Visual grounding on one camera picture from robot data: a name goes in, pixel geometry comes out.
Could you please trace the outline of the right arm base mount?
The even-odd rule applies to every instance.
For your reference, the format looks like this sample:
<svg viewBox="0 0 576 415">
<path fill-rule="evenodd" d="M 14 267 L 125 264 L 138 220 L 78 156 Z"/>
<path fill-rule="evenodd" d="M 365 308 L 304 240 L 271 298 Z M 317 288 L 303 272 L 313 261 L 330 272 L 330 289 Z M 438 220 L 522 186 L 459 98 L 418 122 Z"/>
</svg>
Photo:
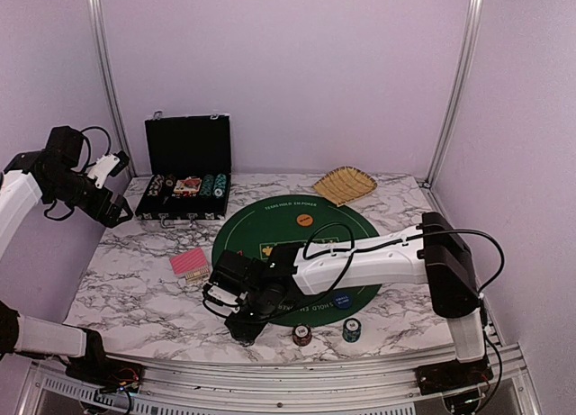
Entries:
<svg viewBox="0 0 576 415">
<path fill-rule="evenodd" d="M 415 369 L 417 384 L 422 395 L 449 392 L 484 383 L 493 378 L 491 367 L 485 361 L 460 363 L 452 360 Z"/>
</svg>

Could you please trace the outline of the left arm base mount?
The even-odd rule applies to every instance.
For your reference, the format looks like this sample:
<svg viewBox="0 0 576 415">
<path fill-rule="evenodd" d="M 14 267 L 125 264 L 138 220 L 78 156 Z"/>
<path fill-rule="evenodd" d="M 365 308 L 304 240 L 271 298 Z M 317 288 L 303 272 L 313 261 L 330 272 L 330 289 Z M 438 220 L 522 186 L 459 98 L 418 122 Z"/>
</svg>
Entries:
<svg viewBox="0 0 576 415">
<path fill-rule="evenodd" d="M 70 358 L 66 375 L 77 380 L 98 385 L 106 392 L 123 388 L 136 392 L 143 374 L 141 364 L 106 358 L 104 361 Z"/>
</svg>

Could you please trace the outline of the blue small blind button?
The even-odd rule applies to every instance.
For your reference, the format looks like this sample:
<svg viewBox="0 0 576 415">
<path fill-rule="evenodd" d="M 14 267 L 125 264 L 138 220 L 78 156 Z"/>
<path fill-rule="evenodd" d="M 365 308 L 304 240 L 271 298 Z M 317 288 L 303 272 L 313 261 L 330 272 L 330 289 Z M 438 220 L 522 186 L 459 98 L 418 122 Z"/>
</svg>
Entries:
<svg viewBox="0 0 576 415">
<path fill-rule="evenodd" d="M 332 297 L 332 303 L 339 310 L 348 310 L 353 305 L 353 299 L 348 293 L 336 293 Z"/>
</svg>

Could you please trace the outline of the green fifty chip stack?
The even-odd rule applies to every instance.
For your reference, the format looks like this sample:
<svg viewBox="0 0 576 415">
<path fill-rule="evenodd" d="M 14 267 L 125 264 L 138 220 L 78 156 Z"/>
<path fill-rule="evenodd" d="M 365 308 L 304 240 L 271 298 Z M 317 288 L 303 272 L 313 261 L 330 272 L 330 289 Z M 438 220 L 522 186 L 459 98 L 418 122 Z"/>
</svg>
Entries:
<svg viewBox="0 0 576 415">
<path fill-rule="evenodd" d="M 342 337 L 347 343 L 357 342 L 362 333 L 361 322 L 356 318 L 348 318 L 343 323 Z"/>
</svg>

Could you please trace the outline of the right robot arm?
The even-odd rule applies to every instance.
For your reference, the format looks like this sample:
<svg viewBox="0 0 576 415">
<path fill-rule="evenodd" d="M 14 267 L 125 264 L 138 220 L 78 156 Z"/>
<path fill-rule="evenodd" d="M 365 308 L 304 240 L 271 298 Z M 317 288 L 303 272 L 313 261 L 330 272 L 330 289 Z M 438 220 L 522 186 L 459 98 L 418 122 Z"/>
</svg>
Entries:
<svg viewBox="0 0 576 415">
<path fill-rule="evenodd" d="M 260 260 L 223 250 L 202 289 L 204 308 L 225 320 L 230 335 L 251 345 L 265 325 L 320 302 L 336 290 L 388 283 L 427 284 L 433 311 L 455 346 L 445 377 L 464 386 L 484 358 L 482 296 L 464 230 L 437 212 L 388 236 L 339 243 L 306 241 L 272 247 Z"/>
</svg>

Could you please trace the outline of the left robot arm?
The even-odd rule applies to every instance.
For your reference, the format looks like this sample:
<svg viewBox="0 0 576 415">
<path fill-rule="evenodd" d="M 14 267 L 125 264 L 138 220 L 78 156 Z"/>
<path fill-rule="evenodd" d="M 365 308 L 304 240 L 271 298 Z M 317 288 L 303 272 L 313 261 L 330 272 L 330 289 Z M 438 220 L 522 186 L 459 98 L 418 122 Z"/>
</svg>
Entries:
<svg viewBox="0 0 576 415">
<path fill-rule="evenodd" d="M 1 247 L 7 248 L 24 218 L 38 203 L 63 203 L 74 212 L 114 228 L 129 221 L 127 200 L 105 187 L 130 159 L 124 151 L 106 152 L 96 161 L 79 161 L 92 148 L 84 131 L 69 126 L 51 129 L 46 146 L 16 155 L 1 173 Z M 107 383 L 121 370 L 107 356 L 95 330 L 57 324 L 1 306 L 1 352 L 25 356 L 65 356 L 67 373 L 83 373 L 94 383 Z"/>
</svg>

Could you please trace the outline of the orange big blind button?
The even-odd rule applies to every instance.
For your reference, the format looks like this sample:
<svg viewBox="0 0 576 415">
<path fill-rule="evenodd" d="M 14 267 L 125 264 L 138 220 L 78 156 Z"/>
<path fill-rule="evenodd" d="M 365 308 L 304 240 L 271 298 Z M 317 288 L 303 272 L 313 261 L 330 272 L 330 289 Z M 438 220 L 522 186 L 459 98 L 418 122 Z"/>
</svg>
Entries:
<svg viewBox="0 0 576 415">
<path fill-rule="evenodd" d="M 313 224 L 314 219 L 310 214 L 303 213 L 296 217 L 296 222 L 301 227 L 310 227 Z"/>
</svg>

